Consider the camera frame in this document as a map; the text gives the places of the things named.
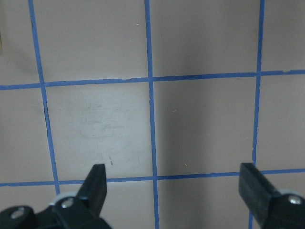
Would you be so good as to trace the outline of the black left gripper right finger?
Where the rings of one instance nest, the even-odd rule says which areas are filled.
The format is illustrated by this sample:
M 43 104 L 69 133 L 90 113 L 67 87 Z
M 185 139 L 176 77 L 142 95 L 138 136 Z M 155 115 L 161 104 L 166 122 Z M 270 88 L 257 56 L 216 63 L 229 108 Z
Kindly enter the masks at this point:
M 291 190 L 278 190 L 254 164 L 240 164 L 238 190 L 260 228 L 305 227 L 305 198 Z

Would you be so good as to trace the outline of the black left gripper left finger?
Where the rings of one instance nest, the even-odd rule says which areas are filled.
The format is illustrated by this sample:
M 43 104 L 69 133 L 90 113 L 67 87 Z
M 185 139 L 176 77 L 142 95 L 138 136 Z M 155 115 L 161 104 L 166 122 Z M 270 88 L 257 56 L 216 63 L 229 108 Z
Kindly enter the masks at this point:
M 2 229 L 110 229 L 100 217 L 107 195 L 104 164 L 95 164 L 76 194 L 58 195 L 45 210 L 19 205 L 0 212 Z

